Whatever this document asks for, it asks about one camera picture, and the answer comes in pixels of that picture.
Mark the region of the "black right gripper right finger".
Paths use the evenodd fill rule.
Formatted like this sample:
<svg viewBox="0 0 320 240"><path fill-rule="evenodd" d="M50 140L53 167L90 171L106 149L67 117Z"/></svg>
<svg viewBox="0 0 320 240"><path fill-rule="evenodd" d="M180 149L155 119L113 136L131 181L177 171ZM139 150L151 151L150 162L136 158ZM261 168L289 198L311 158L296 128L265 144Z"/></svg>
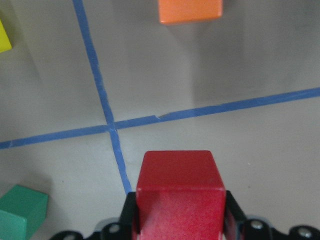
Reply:
<svg viewBox="0 0 320 240"><path fill-rule="evenodd" d="M223 218L223 234L226 240L243 240L244 223L247 217L232 193L226 191Z"/></svg>

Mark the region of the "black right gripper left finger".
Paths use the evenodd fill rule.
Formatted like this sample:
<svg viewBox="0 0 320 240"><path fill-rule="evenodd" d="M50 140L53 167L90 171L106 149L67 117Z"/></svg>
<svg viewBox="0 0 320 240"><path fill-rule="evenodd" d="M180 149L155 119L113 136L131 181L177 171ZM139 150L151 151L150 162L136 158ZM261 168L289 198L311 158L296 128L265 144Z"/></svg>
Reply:
<svg viewBox="0 0 320 240"><path fill-rule="evenodd" d="M120 231L124 240L137 240L139 235L139 208L136 193L129 192L126 196L119 217Z"/></svg>

